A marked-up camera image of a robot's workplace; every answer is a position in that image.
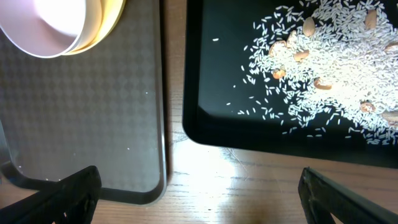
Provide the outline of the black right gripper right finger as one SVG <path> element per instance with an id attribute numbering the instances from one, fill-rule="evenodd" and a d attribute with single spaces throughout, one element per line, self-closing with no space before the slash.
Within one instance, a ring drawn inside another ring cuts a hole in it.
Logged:
<path id="1" fill-rule="evenodd" d="M 397 223 L 397 214 L 350 191 L 314 169 L 303 169 L 298 194 L 309 224 Z"/>

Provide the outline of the pink bowl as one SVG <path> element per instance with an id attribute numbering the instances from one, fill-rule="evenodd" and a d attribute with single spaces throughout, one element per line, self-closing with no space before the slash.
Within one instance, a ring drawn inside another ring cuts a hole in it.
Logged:
<path id="1" fill-rule="evenodd" d="M 102 17 L 100 0 L 1 0 L 1 30 L 18 49 L 38 58 L 88 45 Z"/>

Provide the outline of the yellow plate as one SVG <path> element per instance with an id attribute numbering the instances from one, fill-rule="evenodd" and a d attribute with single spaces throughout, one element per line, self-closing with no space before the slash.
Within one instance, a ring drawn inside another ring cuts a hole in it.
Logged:
<path id="1" fill-rule="evenodd" d="M 96 37 L 83 47 L 74 49 L 65 55 L 76 55 L 93 48 L 100 43 L 114 29 L 123 13 L 126 0 L 101 0 L 102 20 Z"/>

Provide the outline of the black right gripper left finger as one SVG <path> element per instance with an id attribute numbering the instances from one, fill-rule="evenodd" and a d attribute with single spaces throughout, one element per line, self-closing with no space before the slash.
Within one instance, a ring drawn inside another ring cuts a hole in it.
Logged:
<path id="1" fill-rule="evenodd" d="M 97 167 L 81 171 L 1 209 L 1 223 L 91 223 L 101 191 Z"/>

